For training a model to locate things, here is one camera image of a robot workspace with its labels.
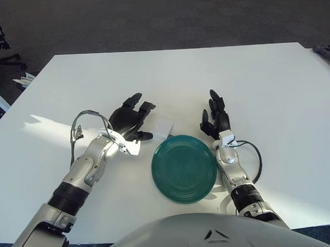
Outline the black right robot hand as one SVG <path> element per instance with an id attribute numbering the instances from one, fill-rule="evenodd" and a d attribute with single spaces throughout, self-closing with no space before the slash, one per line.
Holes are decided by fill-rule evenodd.
<path id="1" fill-rule="evenodd" d="M 209 122 L 209 114 L 206 109 L 202 112 L 200 129 L 215 140 L 219 140 L 219 133 L 231 130 L 229 116 L 225 111 L 225 104 L 222 97 L 220 97 L 213 89 L 210 89 L 209 107 L 211 111 L 211 118 L 214 123 Z"/>

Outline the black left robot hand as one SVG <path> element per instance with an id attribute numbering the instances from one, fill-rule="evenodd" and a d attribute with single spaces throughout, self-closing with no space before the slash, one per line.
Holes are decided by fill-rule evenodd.
<path id="1" fill-rule="evenodd" d="M 142 132 L 140 128 L 151 110 L 155 109 L 155 105 L 145 101 L 138 110 L 135 110 L 135 105 L 140 101 L 141 96 L 141 93 L 136 93 L 128 98 L 109 118 L 113 130 L 120 133 L 129 142 L 153 139 L 152 133 Z"/>

